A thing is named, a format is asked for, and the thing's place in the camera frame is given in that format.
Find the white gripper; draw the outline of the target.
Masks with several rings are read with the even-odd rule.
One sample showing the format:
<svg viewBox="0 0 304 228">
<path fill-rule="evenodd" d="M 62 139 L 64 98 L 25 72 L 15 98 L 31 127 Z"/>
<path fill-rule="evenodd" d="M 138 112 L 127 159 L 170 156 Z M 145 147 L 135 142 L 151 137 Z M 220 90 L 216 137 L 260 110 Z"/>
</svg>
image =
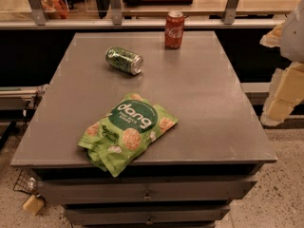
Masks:
<svg viewBox="0 0 304 228">
<path fill-rule="evenodd" d="M 287 68 L 277 68 L 269 87 L 269 96 L 260 121 L 267 126 L 283 123 L 304 100 L 304 0 L 288 15 L 284 24 L 263 35 L 259 43 L 267 48 L 280 47 L 282 57 L 293 61 Z"/>
</svg>

